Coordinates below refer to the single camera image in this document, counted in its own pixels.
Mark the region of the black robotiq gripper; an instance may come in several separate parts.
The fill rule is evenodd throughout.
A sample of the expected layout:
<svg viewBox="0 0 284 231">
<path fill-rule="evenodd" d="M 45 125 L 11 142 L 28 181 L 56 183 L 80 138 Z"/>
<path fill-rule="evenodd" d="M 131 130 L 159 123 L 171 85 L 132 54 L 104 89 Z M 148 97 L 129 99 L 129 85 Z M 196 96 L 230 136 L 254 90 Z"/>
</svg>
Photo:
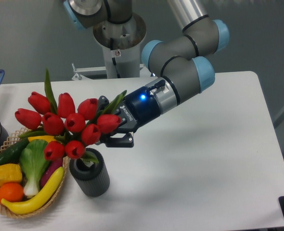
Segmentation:
<svg viewBox="0 0 284 231">
<path fill-rule="evenodd" d="M 106 107 L 109 100 L 100 96 L 97 104 L 97 112 L 107 113 Z M 132 148 L 134 146 L 133 135 L 138 128 L 151 122 L 161 115 L 160 107 L 148 88 L 139 88 L 126 95 L 114 111 L 121 118 L 121 123 L 116 129 L 121 137 L 103 135 L 96 145 L 105 144 L 109 148 Z"/>
</svg>

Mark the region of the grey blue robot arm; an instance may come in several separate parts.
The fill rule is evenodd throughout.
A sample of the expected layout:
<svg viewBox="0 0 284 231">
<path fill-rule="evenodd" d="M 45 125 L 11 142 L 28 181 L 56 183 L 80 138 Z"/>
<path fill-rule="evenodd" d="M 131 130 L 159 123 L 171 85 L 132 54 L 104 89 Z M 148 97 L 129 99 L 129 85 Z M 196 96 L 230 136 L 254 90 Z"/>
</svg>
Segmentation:
<svg viewBox="0 0 284 231">
<path fill-rule="evenodd" d="M 141 46 L 146 25 L 130 0 L 66 0 L 64 7 L 78 29 L 92 28 L 102 47 L 108 78 L 140 75 L 143 64 L 155 79 L 128 94 L 112 111 L 121 123 L 99 139 L 108 147 L 132 147 L 133 133 L 143 125 L 202 93 L 215 81 L 207 56 L 225 48 L 227 26 L 211 20 L 198 0 L 171 0 L 169 5 L 182 29 L 177 39 L 152 40 Z"/>
</svg>

